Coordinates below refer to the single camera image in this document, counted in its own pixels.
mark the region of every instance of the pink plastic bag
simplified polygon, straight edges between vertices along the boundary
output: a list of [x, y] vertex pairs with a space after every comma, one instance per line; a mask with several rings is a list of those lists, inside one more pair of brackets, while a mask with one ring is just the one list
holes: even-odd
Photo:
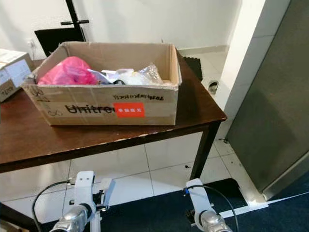
[[89, 65], [78, 57], [67, 57], [38, 82], [38, 85], [96, 85], [97, 79], [89, 72]]

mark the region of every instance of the plastic bag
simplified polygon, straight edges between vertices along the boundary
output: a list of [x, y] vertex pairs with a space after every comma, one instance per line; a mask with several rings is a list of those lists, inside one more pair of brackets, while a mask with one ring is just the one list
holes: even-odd
[[154, 64], [135, 72], [133, 69], [118, 69], [118, 79], [126, 85], [161, 86], [163, 81], [159, 75], [158, 68]]
[[89, 72], [89, 65], [78, 57], [67, 57], [38, 82], [38, 85], [96, 85], [97, 79]]

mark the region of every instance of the red label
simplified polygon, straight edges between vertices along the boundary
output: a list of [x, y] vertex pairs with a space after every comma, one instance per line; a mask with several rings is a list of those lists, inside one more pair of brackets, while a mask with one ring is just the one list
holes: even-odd
[[114, 103], [117, 117], [145, 117], [143, 103]]

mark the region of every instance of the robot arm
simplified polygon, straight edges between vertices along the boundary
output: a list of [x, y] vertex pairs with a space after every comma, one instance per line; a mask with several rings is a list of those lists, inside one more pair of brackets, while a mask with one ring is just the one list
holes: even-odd
[[88, 222], [90, 231], [100, 231], [100, 211], [108, 209], [108, 201], [114, 182], [111, 179], [101, 181], [100, 190], [92, 194], [93, 171], [79, 172], [74, 187], [74, 207], [67, 212], [53, 227], [51, 232], [82, 232]]
[[204, 232], [232, 232], [223, 217], [212, 208], [205, 189], [189, 188], [194, 185], [203, 183], [200, 179], [194, 179], [186, 184], [194, 206], [194, 221], [197, 227]]

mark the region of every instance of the white wall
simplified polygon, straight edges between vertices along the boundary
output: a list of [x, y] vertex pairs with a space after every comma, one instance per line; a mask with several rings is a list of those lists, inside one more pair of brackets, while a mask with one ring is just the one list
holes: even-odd
[[[74, 0], [86, 37], [95, 42], [156, 42], [178, 48], [226, 45], [241, 0]], [[34, 30], [70, 21], [65, 0], [0, 0], [0, 47], [43, 52]]]
[[244, 0], [242, 2], [218, 90], [215, 95], [215, 100], [221, 109], [225, 108], [264, 3], [265, 0]]
[[225, 76], [223, 82], [228, 83], [225, 87], [229, 86], [229, 90], [225, 89], [225, 94], [228, 94], [228, 97], [227, 99], [221, 98], [221, 107], [223, 107], [224, 112], [227, 114], [228, 120], [222, 123], [217, 137], [224, 138], [231, 127], [276, 34], [289, 2], [290, 0], [266, 0], [244, 59], [240, 66], [235, 65], [235, 68], [239, 67], [236, 78], [233, 81], [233, 78], [227, 79], [227, 76]]

